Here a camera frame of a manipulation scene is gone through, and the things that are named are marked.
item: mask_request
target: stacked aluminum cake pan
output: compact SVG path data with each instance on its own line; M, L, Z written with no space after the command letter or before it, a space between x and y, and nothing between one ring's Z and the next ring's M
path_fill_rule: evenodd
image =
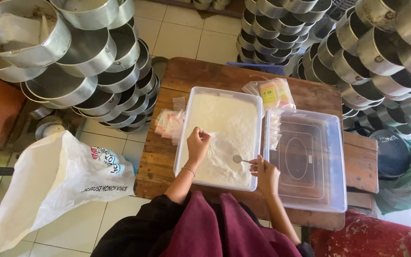
M110 129L137 133L150 123L160 79L138 38L133 0L10 0L0 2L3 13L38 20L44 40L0 44L0 79L21 82L31 101Z
M238 62L287 65L332 0L245 0Z
M345 129L411 134L411 0L358 0L292 76L337 86Z

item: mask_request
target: red logo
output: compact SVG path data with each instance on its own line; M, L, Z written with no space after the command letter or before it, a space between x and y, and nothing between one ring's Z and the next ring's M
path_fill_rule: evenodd
M93 159L98 159L99 155L98 155L98 150L96 148L90 147L91 149L91 157L93 157Z

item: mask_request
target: person's left hand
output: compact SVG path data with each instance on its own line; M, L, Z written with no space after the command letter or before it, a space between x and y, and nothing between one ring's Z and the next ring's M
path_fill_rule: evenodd
M199 127L195 127L186 139L189 161L200 164L206 156L212 137Z

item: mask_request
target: bracelet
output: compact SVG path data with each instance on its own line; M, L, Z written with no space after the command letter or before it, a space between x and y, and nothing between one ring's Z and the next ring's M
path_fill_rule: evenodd
M195 172L192 169L190 169L189 167L182 167L181 170L183 170L183 169L187 169L187 170L191 171L193 173L194 178L196 177Z

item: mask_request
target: blue plastic crate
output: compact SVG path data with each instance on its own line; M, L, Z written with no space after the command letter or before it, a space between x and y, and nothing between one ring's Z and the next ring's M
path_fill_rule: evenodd
M277 75L285 75L283 70L283 66L281 65L267 65L267 64L244 64L244 63L234 63L234 62L227 62L226 65L233 66L233 67L246 67L250 68L254 67L253 70L259 70L266 73L277 74Z

